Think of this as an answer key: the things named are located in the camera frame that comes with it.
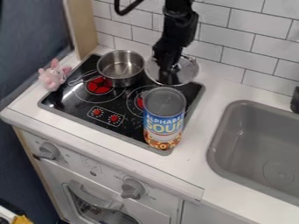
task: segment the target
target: alphabet soup can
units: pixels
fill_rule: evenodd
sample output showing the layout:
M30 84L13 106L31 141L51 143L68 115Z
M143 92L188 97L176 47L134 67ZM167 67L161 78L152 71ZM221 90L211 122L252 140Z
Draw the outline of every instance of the alphabet soup can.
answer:
M166 151L181 141L184 129L184 95L171 87L156 87L143 97L143 135L153 148Z

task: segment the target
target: white cabinet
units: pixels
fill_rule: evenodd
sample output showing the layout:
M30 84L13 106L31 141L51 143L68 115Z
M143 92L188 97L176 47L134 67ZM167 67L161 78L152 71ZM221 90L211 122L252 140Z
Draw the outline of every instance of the white cabinet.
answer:
M248 224L232 215L207 205L195 206L184 203L184 212L181 224Z

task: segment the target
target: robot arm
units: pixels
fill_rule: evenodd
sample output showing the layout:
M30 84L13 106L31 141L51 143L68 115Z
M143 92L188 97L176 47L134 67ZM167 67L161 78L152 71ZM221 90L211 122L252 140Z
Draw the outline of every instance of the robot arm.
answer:
M120 10L120 0L115 0L115 11L123 16L132 11L143 0L136 0L124 10ZM176 77L177 63L184 47L195 38L198 26L198 13L192 10L193 0L165 0L163 8L164 27L162 37L153 46L154 59L160 71L160 80L173 83Z

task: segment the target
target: tile backsplash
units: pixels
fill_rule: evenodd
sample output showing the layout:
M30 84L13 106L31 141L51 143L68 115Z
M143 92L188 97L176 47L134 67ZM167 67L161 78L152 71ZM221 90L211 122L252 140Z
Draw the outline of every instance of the tile backsplash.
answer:
M144 0L125 17L113 2L93 0L99 44L150 56L163 30L164 0ZM197 0L192 7L200 23L184 53L198 58L203 72L292 95L299 86L299 0Z

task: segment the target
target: sink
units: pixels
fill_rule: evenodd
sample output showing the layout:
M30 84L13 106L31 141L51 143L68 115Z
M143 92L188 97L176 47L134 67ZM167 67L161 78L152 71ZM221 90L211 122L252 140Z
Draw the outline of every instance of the sink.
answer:
M207 161L225 179L299 206L299 115L236 101L226 108Z

